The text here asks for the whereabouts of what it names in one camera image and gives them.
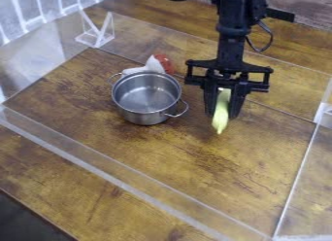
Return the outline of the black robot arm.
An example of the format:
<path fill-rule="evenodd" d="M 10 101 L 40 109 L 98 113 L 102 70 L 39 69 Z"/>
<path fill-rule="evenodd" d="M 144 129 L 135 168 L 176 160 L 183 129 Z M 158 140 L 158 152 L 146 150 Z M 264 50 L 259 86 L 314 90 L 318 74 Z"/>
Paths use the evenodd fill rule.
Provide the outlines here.
<path fill-rule="evenodd" d="M 184 82 L 199 86 L 204 91 L 206 113 L 216 113 L 216 99 L 220 88 L 231 90 L 228 117 L 235 119 L 242 111 L 247 95 L 252 92 L 268 92 L 270 67 L 258 66 L 243 60 L 246 44 L 252 45 L 248 35 L 252 26 L 259 25 L 271 34 L 262 22 L 266 17 L 266 0 L 214 0 L 218 6 L 219 32 L 216 58 L 187 60 Z"/>

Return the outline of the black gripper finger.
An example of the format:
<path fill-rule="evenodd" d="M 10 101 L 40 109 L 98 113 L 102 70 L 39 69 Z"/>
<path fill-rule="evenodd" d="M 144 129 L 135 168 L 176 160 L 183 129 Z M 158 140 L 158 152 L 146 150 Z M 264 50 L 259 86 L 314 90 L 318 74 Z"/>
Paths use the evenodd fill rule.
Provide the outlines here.
<path fill-rule="evenodd" d="M 230 98 L 230 106 L 228 106 L 228 114 L 230 118 L 234 120 L 238 118 L 242 107 L 246 101 L 247 94 L 251 92 L 250 86 L 246 83 L 238 84 L 231 89 L 231 98 Z"/>
<path fill-rule="evenodd" d="M 218 85 L 214 80 L 206 80 L 204 83 L 204 102 L 206 102 L 206 113 L 211 117 L 215 112 L 215 105 L 218 99 Z"/>

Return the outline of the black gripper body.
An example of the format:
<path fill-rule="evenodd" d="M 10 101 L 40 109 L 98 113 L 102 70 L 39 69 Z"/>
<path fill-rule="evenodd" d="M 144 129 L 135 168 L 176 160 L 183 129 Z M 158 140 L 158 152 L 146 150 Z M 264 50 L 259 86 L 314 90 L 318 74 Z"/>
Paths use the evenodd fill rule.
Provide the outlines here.
<path fill-rule="evenodd" d="M 187 85 L 200 86 L 207 92 L 226 87 L 239 93 L 268 92 L 270 75 L 274 70 L 243 60 L 248 37 L 220 36 L 216 58 L 186 61 Z"/>

